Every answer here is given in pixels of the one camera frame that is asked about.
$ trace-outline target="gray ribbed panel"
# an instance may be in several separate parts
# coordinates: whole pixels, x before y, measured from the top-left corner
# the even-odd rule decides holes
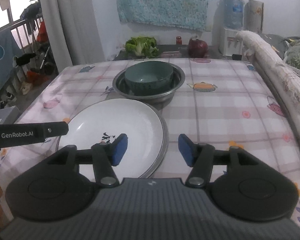
[[[80,214],[63,221],[15,219],[0,233],[4,240],[285,240],[300,239],[291,220],[250,223],[216,208],[203,190],[180,179],[125,179],[103,189]]]

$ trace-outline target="blue towel with circles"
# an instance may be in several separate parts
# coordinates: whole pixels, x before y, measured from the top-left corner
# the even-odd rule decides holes
[[[13,70],[13,57],[20,57],[22,52],[9,29],[0,31],[0,89],[10,78]]]
[[[204,31],[208,0],[117,0],[121,22]]]

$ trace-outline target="green leafy vegetable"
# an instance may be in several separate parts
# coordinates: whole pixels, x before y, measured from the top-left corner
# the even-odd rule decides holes
[[[125,49],[128,53],[134,53],[137,57],[154,58],[159,55],[157,41],[153,37],[132,37],[126,42]]]

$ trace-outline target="teal floral cloth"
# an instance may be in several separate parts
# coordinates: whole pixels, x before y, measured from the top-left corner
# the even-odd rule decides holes
[[[117,0],[120,21],[204,31],[208,0]]]

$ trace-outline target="table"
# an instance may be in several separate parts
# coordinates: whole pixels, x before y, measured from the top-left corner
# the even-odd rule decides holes
[[[197,142],[216,149],[244,147],[298,186],[299,202],[292,219],[300,226],[300,151],[280,107],[259,74],[249,63],[212,59],[156,59],[178,65],[186,80],[173,100],[160,110],[169,130],[167,155],[154,178],[181,177],[191,168],[178,151],[178,135],[185,133]],[[124,68],[138,61],[122,60],[64,69],[21,115],[17,123],[69,121],[81,110],[107,97],[115,97],[112,80]],[[212,92],[196,91],[205,82]],[[0,152],[0,185],[8,183],[55,152],[57,138],[44,143],[3,149]],[[211,181],[226,171],[214,166]],[[2,206],[8,217],[4,198]]]

